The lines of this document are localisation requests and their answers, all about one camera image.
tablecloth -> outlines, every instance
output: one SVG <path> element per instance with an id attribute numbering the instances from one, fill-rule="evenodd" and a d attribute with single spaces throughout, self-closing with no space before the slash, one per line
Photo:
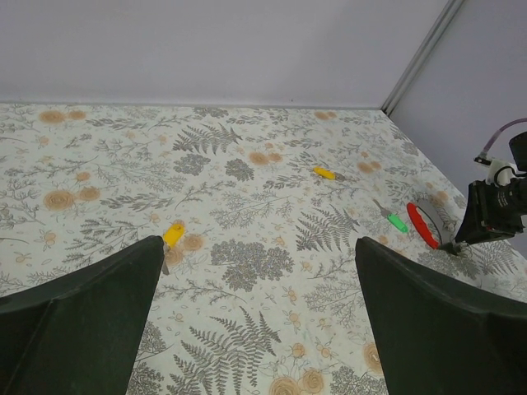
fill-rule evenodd
<path id="1" fill-rule="evenodd" d="M 129 395 L 386 394 L 354 263 L 366 235 L 526 300 L 508 243 L 453 258 L 422 242 L 406 204 L 455 230 L 465 198 L 380 111 L 4 104 L 0 142 L 0 295 L 184 223 Z"/>

metal frame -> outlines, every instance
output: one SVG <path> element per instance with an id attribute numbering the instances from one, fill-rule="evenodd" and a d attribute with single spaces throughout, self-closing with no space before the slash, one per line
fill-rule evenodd
<path id="1" fill-rule="evenodd" d="M 397 104 L 404 97 L 404 94 L 412 85 L 412 82 L 421 71 L 425 62 L 430 58 L 437 43 L 439 43 L 439 40 L 448 29 L 450 23 L 454 20 L 455 16 L 465 3 L 466 0 L 449 0 L 445 8 L 443 8 L 443 11 L 434 22 L 434 26 L 428 32 L 427 37 L 413 56 L 410 64 L 406 67 L 403 75 L 397 81 L 395 88 L 389 94 L 388 99 L 382 104 L 382 107 L 380 107 L 386 115 L 390 116 L 394 112 Z"/>

red object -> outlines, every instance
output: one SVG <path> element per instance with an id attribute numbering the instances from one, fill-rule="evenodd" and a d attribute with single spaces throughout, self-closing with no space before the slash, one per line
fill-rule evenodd
<path id="1" fill-rule="evenodd" d="M 417 232 L 421 235 L 422 239 L 433 249 L 438 249 L 439 241 L 434 239 L 433 234 L 430 229 L 428 229 L 427 223 L 422 219 L 421 214 L 419 214 L 417 206 L 413 203 L 409 203 L 406 205 L 406 209 L 408 210 L 410 220 L 415 226 Z"/>

purple tube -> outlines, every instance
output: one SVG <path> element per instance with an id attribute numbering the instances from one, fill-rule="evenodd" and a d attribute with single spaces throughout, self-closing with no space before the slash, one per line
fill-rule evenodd
<path id="1" fill-rule="evenodd" d="M 481 151 L 479 155 L 483 158 L 487 157 L 487 153 L 490 151 L 491 146 L 496 142 L 497 138 L 500 137 L 500 135 L 503 132 L 505 132 L 505 130 L 507 130 L 511 126 L 514 126 L 518 123 L 523 123 L 523 122 L 527 122 L 527 118 L 519 118 L 516 121 L 511 121 L 509 123 L 506 123 L 501 128 L 497 129 L 496 132 L 492 135 L 491 139 L 488 141 L 488 143 L 485 144 L 485 147 L 483 148 L 483 150 Z"/>

cable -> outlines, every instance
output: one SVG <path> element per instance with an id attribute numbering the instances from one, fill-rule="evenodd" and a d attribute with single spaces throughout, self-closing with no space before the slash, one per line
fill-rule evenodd
<path id="1" fill-rule="evenodd" d="M 487 142 L 487 144 L 485 144 L 485 147 L 483 148 L 479 156 L 481 156 L 482 158 L 486 158 L 487 153 L 490 151 L 492 144 L 496 142 L 497 138 L 500 137 L 500 135 L 503 132 L 505 132 L 511 126 L 514 126 L 514 125 L 517 125 L 518 123 L 523 123 L 523 122 L 527 122 L 527 118 L 518 118 L 517 120 L 506 123 L 501 128 L 497 129 L 492 135 L 491 139 Z"/>
<path id="2" fill-rule="evenodd" d="M 517 177 L 516 175 L 516 172 L 514 170 L 513 167 L 511 166 L 503 166 L 501 169 L 499 169 L 495 174 L 494 174 L 494 184 L 497 185 L 498 187 L 504 187 L 505 185 L 501 185 L 500 182 L 498 181 L 497 177 L 500 175 L 500 173 L 503 171 L 503 170 L 507 170 L 507 169 L 511 169 L 512 171 L 512 174 Z"/>
<path id="3" fill-rule="evenodd" d="M 501 184 L 498 182 L 497 177 L 500 175 L 500 173 L 501 173 L 503 170 L 507 170 L 507 169 L 511 169 L 512 174 L 513 174 L 517 179 L 523 179 L 524 177 L 527 177 L 527 173 L 517 174 L 513 167 L 511 167 L 511 166 L 503 166 L 501 169 L 499 169 L 499 170 L 494 174 L 494 184 L 497 185 L 498 187 L 504 187 L 504 186 L 505 186 L 505 185 L 501 185 Z"/>

